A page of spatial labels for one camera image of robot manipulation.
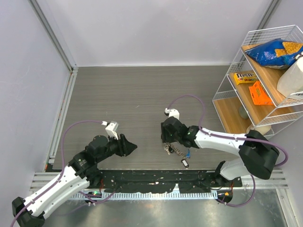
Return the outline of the keychain with keys and strap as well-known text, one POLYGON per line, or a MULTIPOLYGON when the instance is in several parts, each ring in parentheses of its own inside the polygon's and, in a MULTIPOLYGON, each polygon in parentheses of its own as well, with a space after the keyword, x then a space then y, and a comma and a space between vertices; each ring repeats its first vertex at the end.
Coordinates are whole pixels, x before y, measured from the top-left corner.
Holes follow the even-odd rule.
POLYGON ((187 150, 187 153, 181 152, 175 145, 171 143, 165 143, 164 150, 167 152, 168 155, 170 154, 176 154, 181 158, 181 163, 184 166, 184 168, 189 168, 188 159, 191 158, 190 150, 187 150))

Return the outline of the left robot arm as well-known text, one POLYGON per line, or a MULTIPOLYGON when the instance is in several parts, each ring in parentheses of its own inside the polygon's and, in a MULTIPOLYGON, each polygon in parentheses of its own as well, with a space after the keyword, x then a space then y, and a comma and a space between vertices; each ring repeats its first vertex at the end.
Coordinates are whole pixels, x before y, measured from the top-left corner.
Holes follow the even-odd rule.
POLYGON ((32 195, 12 202, 14 223, 21 227, 41 227, 45 220, 70 197, 101 183, 98 163, 112 155, 126 157, 137 149, 125 135, 118 139, 96 136, 83 151, 76 154, 62 171, 32 195))

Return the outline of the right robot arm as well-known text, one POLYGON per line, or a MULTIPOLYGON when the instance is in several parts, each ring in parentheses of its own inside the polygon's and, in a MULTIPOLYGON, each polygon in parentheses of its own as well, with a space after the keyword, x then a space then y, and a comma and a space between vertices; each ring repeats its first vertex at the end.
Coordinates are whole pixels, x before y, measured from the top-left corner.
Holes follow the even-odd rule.
POLYGON ((279 157, 279 151, 260 132, 229 134, 211 131, 198 126, 187 127, 175 117, 161 123, 163 143, 177 142, 186 148, 211 148, 237 156, 233 161, 222 161, 215 170, 214 181, 226 186, 232 180, 253 175, 268 180, 279 157))

